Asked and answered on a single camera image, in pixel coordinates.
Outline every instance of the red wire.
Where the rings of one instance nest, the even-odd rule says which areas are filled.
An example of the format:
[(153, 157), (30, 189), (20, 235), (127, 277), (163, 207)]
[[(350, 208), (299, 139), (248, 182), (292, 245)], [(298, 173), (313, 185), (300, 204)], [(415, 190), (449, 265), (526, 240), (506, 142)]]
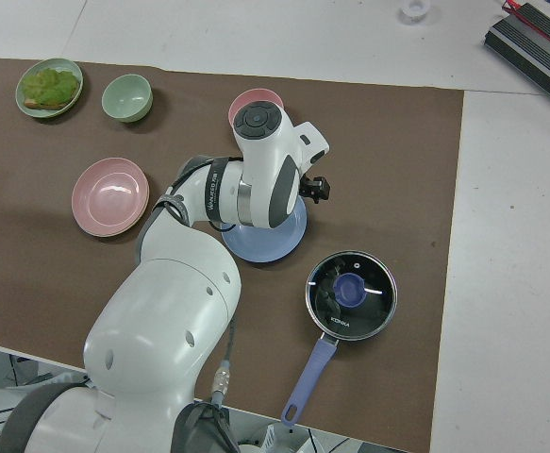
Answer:
[(535, 30), (537, 33), (539, 33), (541, 36), (543, 36), (545, 39), (547, 39), (548, 41), (550, 41), (550, 37), (547, 36), (542, 30), (540, 30), (536, 25), (534, 25), (532, 22), (530, 22), (528, 19), (526, 19), (526, 17), (520, 13), (520, 11), (518, 9), (520, 9), (522, 7), (522, 5), (518, 4), (515, 2), (515, 0), (507, 0), (505, 3), (507, 3), (509, 5), (509, 7), (505, 7), (505, 4), (503, 7), (501, 7), (503, 9), (503, 11), (509, 13), (509, 14), (513, 14), (514, 16), (516, 16), (521, 22), (523, 22), (524, 24), (528, 25), (530, 28), (532, 28), (533, 30)]

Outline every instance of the green bowl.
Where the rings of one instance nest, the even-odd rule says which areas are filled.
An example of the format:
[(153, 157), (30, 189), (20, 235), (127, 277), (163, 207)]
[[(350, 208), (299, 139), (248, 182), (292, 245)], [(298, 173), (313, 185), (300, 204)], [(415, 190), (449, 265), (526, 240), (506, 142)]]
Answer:
[(122, 75), (107, 85), (102, 104), (105, 113), (117, 121), (138, 121), (153, 105), (151, 85), (142, 75)]
[[(59, 72), (70, 71), (79, 82), (79, 88), (77, 89), (74, 98), (69, 102), (69, 104), (67, 104), (60, 110), (29, 109), (24, 104), (25, 95), (23, 94), (23, 79), (30, 74), (36, 74), (40, 71), (43, 71), (44, 69), (54, 69), (55, 71)], [(77, 66), (75, 63), (68, 59), (45, 59), (44, 61), (40, 61), (39, 63), (34, 64), (31, 68), (25, 71), (25, 73), (19, 79), (14, 97), (17, 102), (17, 106), (19, 106), (19, 109), (25, 115), (29, 115), (34, 118), (52, 118), (54, 116), (60, 115), (61, 113), (64, 113), (65, 111), (70, 109), (73, 104), (75, 104), (75, 101), (82, 93), (83, 85), (84, 77), (81, 70), (79, 69), (79, 66)]]

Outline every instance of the blue pan handle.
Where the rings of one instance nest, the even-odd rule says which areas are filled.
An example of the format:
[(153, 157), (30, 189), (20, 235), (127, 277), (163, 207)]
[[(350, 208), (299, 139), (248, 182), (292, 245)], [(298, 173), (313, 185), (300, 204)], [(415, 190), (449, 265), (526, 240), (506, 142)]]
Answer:
[(300, 376), (295, 384), (292, 395), (283, 413), (281, 413), (281, 422), (283, 425), (291, 428), (298, 421), (319, 377), (333, 357), (333, 354), (335, 354), (337, 344), (337, 340), (331, 343), (323, 337), (319, 338), (316, 342), (310, 354), (310, 358), (308, 359), (308, 363), (304, 367), (302, 376)]

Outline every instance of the pink bowl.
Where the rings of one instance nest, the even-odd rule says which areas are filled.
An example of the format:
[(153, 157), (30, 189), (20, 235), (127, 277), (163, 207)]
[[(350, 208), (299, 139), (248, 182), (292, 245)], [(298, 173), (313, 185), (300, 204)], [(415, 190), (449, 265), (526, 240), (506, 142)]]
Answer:
[(228, 122), (233, 126), (235, 115), (247, 104), (256, 101), (270, 101), (283, 109), (283, 101), (275, 92), (266, 88), (254, 88), (238, 95), (228, 109)]
[(142, 217), (149, 201), (149, 184), (134, 162), (99, 160), (77, 180), (71, 197), (77, 224), (93, 236), (122, 233)]

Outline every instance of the empty green bowl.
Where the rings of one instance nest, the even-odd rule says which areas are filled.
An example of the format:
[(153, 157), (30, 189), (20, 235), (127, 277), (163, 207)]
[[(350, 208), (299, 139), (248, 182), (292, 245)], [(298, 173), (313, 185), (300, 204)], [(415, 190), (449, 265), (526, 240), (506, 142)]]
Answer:
[(151, 85), (142, 75), (122, 75), (107, 85), (102, 104), (105, 113), (117, 121), (138, 121), (153, 105)]

